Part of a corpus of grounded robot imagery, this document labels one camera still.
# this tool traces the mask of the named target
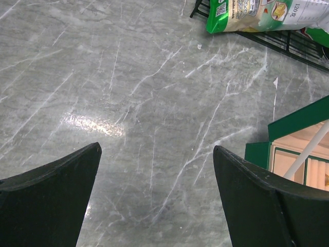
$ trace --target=nutrition label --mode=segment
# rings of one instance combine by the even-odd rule
[[[328,3],[321,0],[294,0],[283,24],[316,23],[329,14]]]

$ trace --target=white stick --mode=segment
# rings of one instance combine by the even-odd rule
[[[319,144],[319,142],[324,138],[326,133],[329,131],[329,120],[327,120],[324,125],[320,128],[320,130],[315,134],[315,136],[310,140],[310,142],[307,144],[306,148],[303,150],[303,152],[298,156],[298,158],[295,160],[295,162],[291,165],[291,167],[288,169],[286,174],[283,176],[286,179],[289,179],[292,175],[295,174],[295,172],[298,170],[298,168],[303,164],[303,162],[307,159],[307,157],[312,153],[312,151],[315,149],[315,147]]]

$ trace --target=product package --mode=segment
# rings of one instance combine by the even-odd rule
[[[210,0],[207,31],[299,30],[329,47],[329,3],[322,0]]]

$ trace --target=plastic packaging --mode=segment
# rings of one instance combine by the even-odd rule
[[[210,0],[207,31],[299,30],[329,47],[329,3],[322,0]]]

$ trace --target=green cardboard box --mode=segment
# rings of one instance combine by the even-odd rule
[[[326,96],[269,124],[269,142],[246,144],[245,160],[283,177],[328,119]],[[329,132],[289,179],[329,191]]]

